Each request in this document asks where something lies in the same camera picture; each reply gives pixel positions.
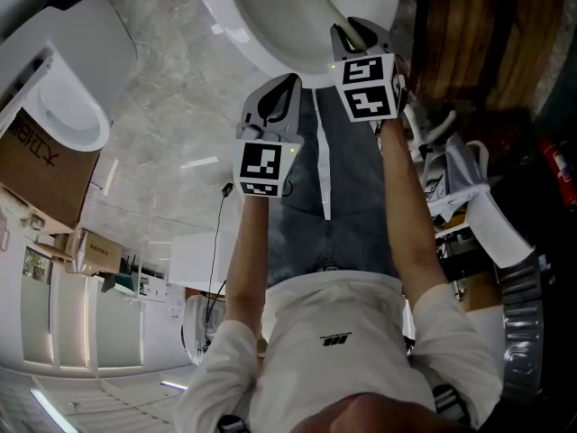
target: t-shirt logo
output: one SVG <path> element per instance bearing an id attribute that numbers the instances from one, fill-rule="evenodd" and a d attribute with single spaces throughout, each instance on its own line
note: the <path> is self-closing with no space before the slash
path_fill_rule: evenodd
<path id="1" fill-rule="evenodd" d="M 333 336 L 321 336 L 319 337 L 323 340 L 323 346 L 333 346 L 333 345 L 342 345 L 346 342 L 346 339 L 351 334 L 351 332 L 347 332 L 346 334 L 335 334 Z"/>

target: tile floor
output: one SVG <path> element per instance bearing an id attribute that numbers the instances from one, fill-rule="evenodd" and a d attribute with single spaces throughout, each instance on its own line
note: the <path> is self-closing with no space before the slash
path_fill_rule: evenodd
<path id="1" fill-rule="evenodd" d="M 110 1 L 134 40 L 138 62 L 93 177 L 104 188 L 118 161 L 112 184 L 106 196 L 89 191 L 81 224 L 136 253 L 145 241 L 216 228 L 220 189 L 232 179 L 234 128 L 244 100 L 268 76 L 213 31 L 215 20 L 201 0 Z M 415 1 L 401 0 L 393 30 L 408 59 Z M 323 181 L 326 152 L 319 162 Z M 218 163 L 182 168 L 213 156 Z M 240 213 L 234 192 L 220 229 L 235 232 Z M 162 269 L 168 248 L 156 245 L 145 260 Z"/>

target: person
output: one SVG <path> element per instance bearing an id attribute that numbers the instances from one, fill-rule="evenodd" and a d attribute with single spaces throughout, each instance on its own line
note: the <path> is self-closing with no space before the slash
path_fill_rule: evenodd
<path id="1" fill-rule="evenodd" d="M 303 90 L 292 192 L 245 200 L 225 318 L 177 404 L 177 431 L 228 431 L 218 427 L 228 415 L 251 433 L 478 428 L 501 380 L 437 260 L 402 123 L 384 123 L 381 152 L 368 123 L 349 122 L 335 88 L 316 91 L 330 150 L 326 220 L 312 95 Z M 403 293 L 416 329 L 410 356 Z"/>

